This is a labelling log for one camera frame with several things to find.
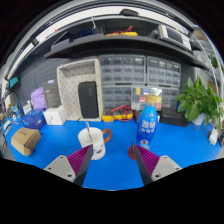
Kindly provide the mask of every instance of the blue bottle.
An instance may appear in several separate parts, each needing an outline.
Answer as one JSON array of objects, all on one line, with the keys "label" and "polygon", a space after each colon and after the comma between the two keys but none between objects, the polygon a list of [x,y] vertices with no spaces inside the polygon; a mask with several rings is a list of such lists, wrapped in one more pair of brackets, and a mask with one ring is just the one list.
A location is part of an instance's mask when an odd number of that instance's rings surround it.
[{"label": "blue bottle", "polygon": [[158,117],[156,114],[155,104],[157,97],[155,95],[147,95],[145,99],[145,107],[139,116],[137,123],[136,145],[145,149],[150,149],[150,143],[155,135]]}]

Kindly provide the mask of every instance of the metal shelf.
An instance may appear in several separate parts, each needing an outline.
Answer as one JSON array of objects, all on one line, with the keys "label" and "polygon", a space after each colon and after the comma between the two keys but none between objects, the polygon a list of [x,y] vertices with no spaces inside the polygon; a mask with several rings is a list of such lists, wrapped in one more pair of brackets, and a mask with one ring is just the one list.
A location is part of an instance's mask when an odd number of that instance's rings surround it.
[{"label": "metal shelf", "polygon": [[209,68],[191,53],[172,44],[141,36],[104,36],[92,35],[78,38],[60,49],[55,49],[45,58],[76,58],[109,53],[145,54],[157,53],[167,55],[198,68]]}]

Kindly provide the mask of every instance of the blue tabletop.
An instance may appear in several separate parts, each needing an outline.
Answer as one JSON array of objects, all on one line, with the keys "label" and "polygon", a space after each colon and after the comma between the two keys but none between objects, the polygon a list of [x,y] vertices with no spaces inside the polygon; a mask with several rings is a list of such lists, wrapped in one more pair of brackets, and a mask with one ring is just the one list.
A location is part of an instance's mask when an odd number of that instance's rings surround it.
[{"label": "blue tabletop", "polygon": [[[84,121],[66,121],[62,126],[45,125],[41,130],[41,139],[30,156],[23,156],[12,145],[11,138],[23,127],[20,119],[12,124],[5,136],[16,161],[44,169],[59,155],[68,156],[80,149],[78,133],[86,128]],[[143,186],[137,162],[128,155],[129,147],[135,143],[137,126],[130,122],[89,122],[90,127],[101,130],[109,128],[112,139],[106,143],[106,154],[100,160],[91,160],[83,187],[101,190],[133,189]],[[151,151],[158,156],[168,155],[180,167],[215,160],[221,151],[208,140],[208,123],[205,127],[192,123],[188,127],[179,127],[159,123],[151,144]]]}]

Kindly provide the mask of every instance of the green plant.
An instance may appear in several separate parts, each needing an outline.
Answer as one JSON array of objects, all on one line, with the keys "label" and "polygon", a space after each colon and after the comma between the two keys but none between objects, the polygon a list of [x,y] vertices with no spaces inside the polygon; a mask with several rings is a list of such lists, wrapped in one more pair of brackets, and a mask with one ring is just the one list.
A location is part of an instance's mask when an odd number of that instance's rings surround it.
[{"label": "green plant", "polygon": [[200,114],[204,114],[204,126],[210,119],[214,119],[215,128],[221,128],[222,99],[209,85],[206,89],[199,76],[195,83],[192,82],[190,77],[188,78],[183,90],[176,97],[176,101],[180,101],[178,112],[185,111],[184,116],[189,122],[196,119]]}]

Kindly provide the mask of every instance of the bottle cap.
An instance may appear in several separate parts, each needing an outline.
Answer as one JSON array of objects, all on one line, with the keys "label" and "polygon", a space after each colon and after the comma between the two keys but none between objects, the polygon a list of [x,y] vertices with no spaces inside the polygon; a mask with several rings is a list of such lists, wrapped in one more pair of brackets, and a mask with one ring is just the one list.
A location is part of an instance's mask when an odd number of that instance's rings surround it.
[{"label": "bottle cap", "polygon": [[145,98],[146,103],[156,104],[157,103],[157,96],[155,95],[146,95]]}]

